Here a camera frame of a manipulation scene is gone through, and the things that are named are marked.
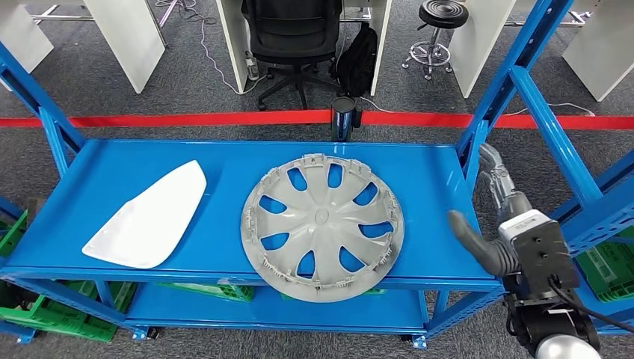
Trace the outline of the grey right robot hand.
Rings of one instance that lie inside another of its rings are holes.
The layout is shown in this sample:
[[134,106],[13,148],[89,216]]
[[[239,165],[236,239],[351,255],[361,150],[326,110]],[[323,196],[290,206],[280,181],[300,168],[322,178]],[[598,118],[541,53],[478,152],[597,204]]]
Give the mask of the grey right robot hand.
[[[480,174],[489,180],[499,224],[532,210],[525,194],[516,190],[502,157],[493,146],[487,143],[480,145],[478,161]],[[488,274],[504,277],[520,271],[512,239],[503,236],[490,241],[483,239],[468,225],[463,214],[456,210],[448,212],[448,221],[457,240]]]

